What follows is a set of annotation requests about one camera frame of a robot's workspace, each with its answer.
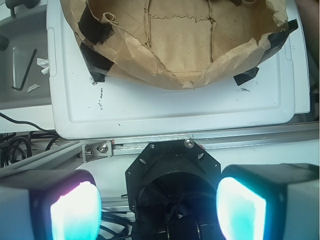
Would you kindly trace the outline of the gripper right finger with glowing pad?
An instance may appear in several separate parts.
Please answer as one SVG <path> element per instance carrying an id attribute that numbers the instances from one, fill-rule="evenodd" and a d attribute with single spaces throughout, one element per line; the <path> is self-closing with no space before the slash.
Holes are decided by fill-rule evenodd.
<path id="1" fill-rule="evenodd" d="M 232 164 L 217 187 L 227 240 L 318 240 L 320 167 L 309 163 Z"/>

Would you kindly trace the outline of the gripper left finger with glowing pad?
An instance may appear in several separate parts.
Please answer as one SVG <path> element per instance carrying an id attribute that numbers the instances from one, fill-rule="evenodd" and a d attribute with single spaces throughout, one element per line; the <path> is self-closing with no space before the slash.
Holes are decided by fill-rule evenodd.
<path id="1" fill-rule="evenodd" d="M 86 170 L 1 170 L 2 240 L 94 240 L 102 200 Z"/>

